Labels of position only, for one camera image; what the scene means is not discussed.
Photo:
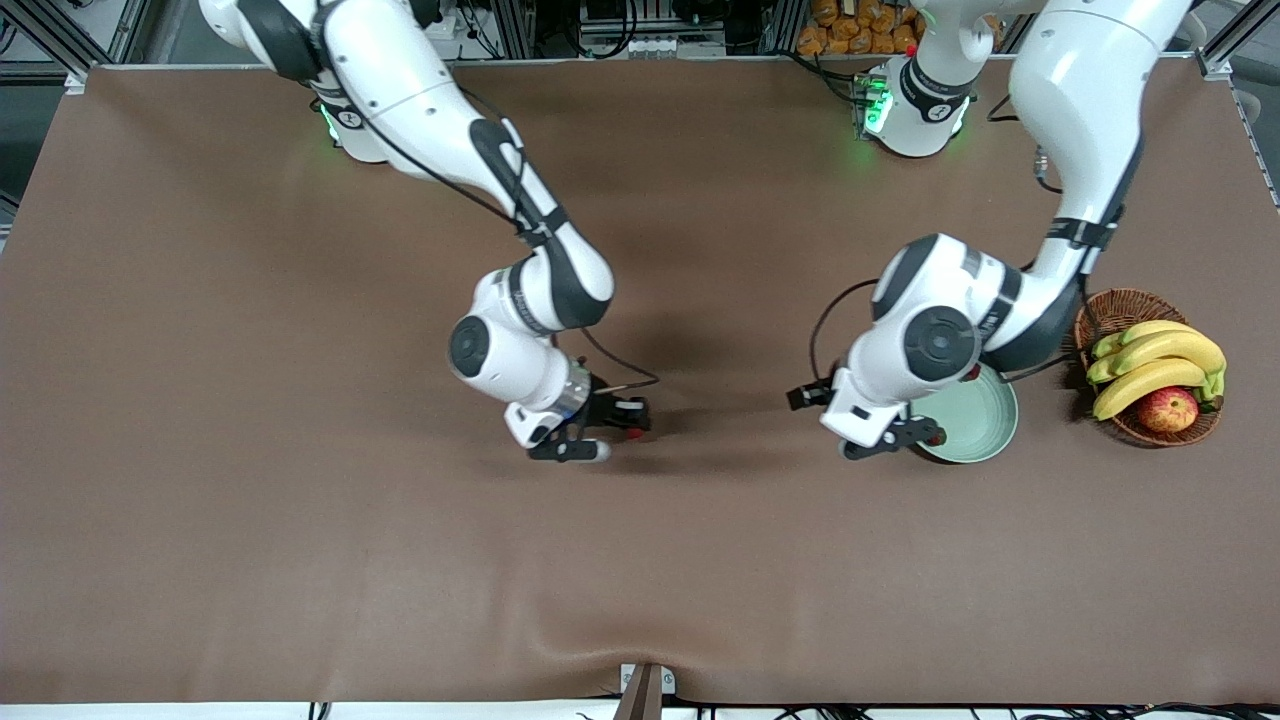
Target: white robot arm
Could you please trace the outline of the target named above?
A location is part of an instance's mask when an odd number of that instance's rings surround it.
[[[1142,154],[1139,110],[1190,0],[1050,0],[1014,61],[1018,115],[1062,181],[1029,272],[946,234],[904,247],[872,297],[872,329],[829,380],[792,391],[858,459],[909,445],[908,402],[957,382],[979,357],[1001,372],[1059,347],[1083,278],[1106,249]]]
[[[933,155],[960,131],[974,79],[991,56],[992,13],[1028,13],[1044,0],[911,0],[928,31],[914,56],[869,70],[884,88],[859,109],[859,128],[908,158]]]
[[[600,461],[609,448],[584,439],[586,427],[649,429],[643,398],[616,397],[553,341],[604,315],[608,264],[543,184],[515,127],[467,102],[412,3],[201,0],[201,10],[223,38],[314,88],[353,158],[387,160],[485,204],[460,186],[479,187],[513,222],[530,255],[480,279],[449,338],[449,363],[465,383],[508,404],[507,425],[531,457]]]

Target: brown table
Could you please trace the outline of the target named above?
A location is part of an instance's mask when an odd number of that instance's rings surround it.
[[[0,261],[0,700],[589,696],[652,660],[721,702],[1280,701],[1280,220],[1194,63],[1152,78],[1094,287],[1224,345],[1213,437],[1126,447],[1059,370],[973,466],[847,462],[786,410],[904,242],[1036,252],[1033,142],[980,120],[1006,69],[915,161],[790,63],[461,70],[613,264],[598,336],[664,378],[596,466],[526,460],[447,369],[509,228],[265,72],[95,72]]]

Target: fruit basket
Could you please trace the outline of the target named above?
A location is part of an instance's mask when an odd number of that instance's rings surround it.
[[[1138,323],[1147,320],[1174,320],[1187,323],[1187,316],[1176,307],[1166,302],[1157,295],[1134,288],[1111,288],[1102,291],[1088,301],[1088,310],[1080,307],[1075,314],[1075,347],[1080,352],[1080,363],[1088,372],[1093,360],[1093,343],[1111,334],[1126,331]],[[1094,393],[1098,387],[1093,386]],[[1217,427],[1222,418],[1221,410],[1201,413],[1199,416],[1184,430],[1176,433],[1157,433],[1147,429],[1138,421],[1137,410],[1130,406],[1115,418],[1111,418],[1114,427],[1128,439],[1146,447],[1181,447],[1194,445]]]

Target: yellow banana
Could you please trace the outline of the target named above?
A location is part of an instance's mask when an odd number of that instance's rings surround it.
[[[1100,340],[1093,346],[1094,357],[1106,357],[1114,352],[1119,352],[1121,347],[1129,345],[1130,342],[1138,340],[1139,337],[1164,332],[1164,331],[1187,331],[1196,334],[1202,334],[1199,331],[1190,325],[1185,325],[1176,320],[1147,320],[1144,323],[1138,323],[1126,331],[1120,331],[1117,333],[1111,333],[1107,337]]]
[[[1160,331],[1142,336],[1110,356],[1111,372],[1124,375],[1160,357],[1185,357],[1206,374],[1226,366],[1226,356],[1212,340],[1187,331]]]
[[[1169,357],[1155,360],[1123,375],[1111,383],[1093,402],[1093,416],[1098,420],[1114,418],[1142,396],[1171,386],[1202,387],[1204,370],[1190,360]]]
[[[1107,337],[1105,337],[1105,338],[1100,340],[1098,342],[1096,342],[1093,345],[1093,356],[1098,357],[1098,359],[1102,359],[1102,357],[1106,357],[1107,355],[1111,355],[1116,350],[1120,350],[1120,338],[1124,337],[1125,332],[1126,331],[1121,331],[1121,332],[1117,332],[1117,333],[1111,333]]]
[[[1100,357],[1097,363],[1089,365],[1089,372],[1084,374],[1089,384],[1102,384],[1116,379],[1116,374],[1112,370],[1115,365],[1115,355],[1107,355],[1106,357]]]
[[[1210,400],[1226,392],[1226,368],[1208,375]]]
[[[1120,333],[1120,347],[1129,345],[1130,342],[1138,340],[1139,337],[1164,331],[1187,331],[1199,336],[1203,334],[1196,328],[1179,323],[1176,320],[1147,320],[1146,323],[1138,323],[1137,325]]]

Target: red apple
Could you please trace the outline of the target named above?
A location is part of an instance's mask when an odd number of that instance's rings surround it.
[[[1157,433],[1176,433],[1199,418],[1199,402],[1180,387],[1166,387],[1138,401],[1138,421]]]

